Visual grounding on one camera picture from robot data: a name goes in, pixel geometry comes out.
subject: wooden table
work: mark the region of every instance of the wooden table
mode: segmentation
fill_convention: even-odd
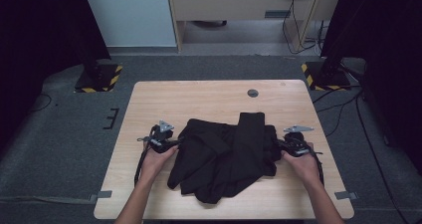
[[[258,91],[255,98],[250,89]],[[349,199],[337,200],[334,192],[344,191],[331,151],[304,82],[203,81],[139,82],[135,85],[121,125],[102,191],[110,198],[99,198],[95,216],[115,219],[133,189],[133,177],[142,152],[139,137],[163,119],[175,126],[173,138],[190,118],[237,124],[240,112],[263,112],[266,124],[283,128],[294,124],[312,126],[305,139],[315,144],[323,166],[325,188],[344,219],[353,216]],[[182,196],[177,187],[167,187],[174,155],[158,175],[148,200],[144,219],[314,219],[312,206],[302,183],[283,160],[277,161],[277,174],[262,177],[234,198],[223,198],[216,205],[199,202],[195,196]]]

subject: black cloth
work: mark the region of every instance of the black cloth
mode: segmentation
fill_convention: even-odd
[[[182,194],[204,203],[233,197],[263,175],[274,176],[281,158],[276,129],[262,112],[240,113],[238,125],[190,119],[168,178]]]

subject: human hand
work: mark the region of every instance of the human hand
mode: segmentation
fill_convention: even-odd
[[[155,176],[158,175],[158,173],[161,171],[164,163],[168,160],[168,158],[170,158],[176,152],[177,147],[178,146],[172,146],[163,153],[158,153],[151,148],[143,160],[140,178],[142,178],[142,176],[155,178]]]
[[[308,145],[311,148],[314,148],[313,143],[308,142]],[[303,183],[319,182],[317,161],[310,153],[306,153],[300,157],[293,157],[286,151],[282,150],[282,158],[293,167],[295,173]]]

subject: small round object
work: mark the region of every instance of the small round object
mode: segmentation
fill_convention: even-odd
[[[255,97],[257,97],[258,96],[258,91],[257,90],[254,90],[254,89],[250,89],[250,90],[248,90],[248,96],[249,97],[251,97],[251,98],[255,98]]]

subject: forearm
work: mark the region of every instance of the forearm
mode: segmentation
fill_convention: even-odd
[[[320,182],[304,182],[319,224],[344,223]]]
[[[139,224],[142,222],[153,181],[153,176],[145,175],[139,178],[139,181],[136,183],[136,186],[114,223]]]

